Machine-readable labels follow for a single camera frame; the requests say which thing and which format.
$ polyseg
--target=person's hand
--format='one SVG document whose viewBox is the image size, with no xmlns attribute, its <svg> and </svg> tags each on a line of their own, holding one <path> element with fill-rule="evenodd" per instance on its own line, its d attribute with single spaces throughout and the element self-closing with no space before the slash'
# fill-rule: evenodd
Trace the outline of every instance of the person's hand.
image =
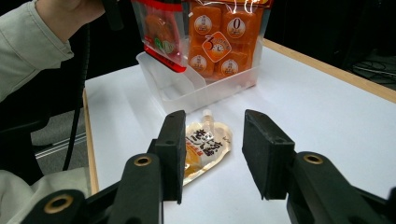
<svg viewBox="0 0 396 224">
<path fill-rule="evenodd" d="M 105 13 L 101 0 L 38 0 L 38 15 L 66 42 L 81 26 Z"/>
</svg>

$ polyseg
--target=floor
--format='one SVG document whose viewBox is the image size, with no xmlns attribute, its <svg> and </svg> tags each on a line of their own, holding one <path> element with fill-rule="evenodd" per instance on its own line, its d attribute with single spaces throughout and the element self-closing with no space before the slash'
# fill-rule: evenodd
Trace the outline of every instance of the floor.
<svg viewBox="0 0 396 224">
<path fill-rule="evenodd" d="M 61 172 L 64 168 L 64 159 L 68 149 L 73 117 L 74 111 L 52 117 L 44 129 L 32 133 L 34 146 L 52 144 L 52 146 L 46 147 L 35 155 L 44 175 Z M 69 170 L 78 167 L 88 167 L 83 109 L 81 109 L 78 117 L 77 136 L 69 163 Z"/>
</svg>

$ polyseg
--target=wooden table edge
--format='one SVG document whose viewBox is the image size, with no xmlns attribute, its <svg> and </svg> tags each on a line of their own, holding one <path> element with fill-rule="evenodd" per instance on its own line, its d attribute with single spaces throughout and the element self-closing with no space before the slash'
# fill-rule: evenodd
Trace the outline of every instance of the wooden table edge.
<svg viewBox="0 0 396 224">
<path fill-rule="evenodd" d="M 327 63 L 321 62 L 309 56 L 306 56 L 300 52 L 297 52 L 293 49 L 286 48 L 281 46 L 271 40 L 264 39 L 263 45 L 268 49 L 272 49 L 276 52 L 279 52 L 287 57 L 290 57 L 300 63 L 304 63 L 311 67 L 318 69 L 321 72 L 329 74 L 330 76 L 339 78 L 353 86 L 356 86 L 362 90 L 368 91 L 374 95 L 377 95 L 383 99 L 396 103 L 396 91 L 389 89 L 387 87 L 381 86 L 379 84 L 374 83 L 373 81 L 364 79 L 362 77 L 358 77 L 347 71 L 341 70 L 337 67 L 329 65 Z"/>
<path fill-rule="evenodd" d="M 88 108 L 87 92 L 83 94 L 83 105 L 84 105 L 84 119 L 85 119 L 85 134 L 87 136 L 87 151 L 88 151 L 88 164 L 90 170 L 90 182 L 91 182 L 91 195 L 99 191 L 98 176 L 96 171 L 95 154 L 93 150 L 92 141 L 92 130 L 90 121 L 90 111 Z"/>
</svg>

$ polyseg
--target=white sleeve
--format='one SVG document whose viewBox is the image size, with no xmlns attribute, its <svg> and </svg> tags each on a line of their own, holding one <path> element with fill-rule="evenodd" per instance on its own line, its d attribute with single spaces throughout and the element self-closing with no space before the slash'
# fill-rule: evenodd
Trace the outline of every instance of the white sleeve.
<svg viewBox="0 0 396 224">
<path fill-rule="evenodd" d="M 0 17 L 0 102 L 41 70 L 59 68 L 74 56 L 41 20 L 35 1 Z"/>
</svg>

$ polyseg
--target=dark background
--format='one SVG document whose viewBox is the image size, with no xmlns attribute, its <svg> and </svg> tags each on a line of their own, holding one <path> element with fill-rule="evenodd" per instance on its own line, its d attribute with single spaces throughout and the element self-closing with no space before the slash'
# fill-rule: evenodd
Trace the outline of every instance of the dark background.
<svg viewBox="0 0 396 224">
<path fill-rule="evenodd" d="M 265 38 L 347 70 L 373 49 L 396 55 L 394 0 L 275 0 Z"/>
</svg>

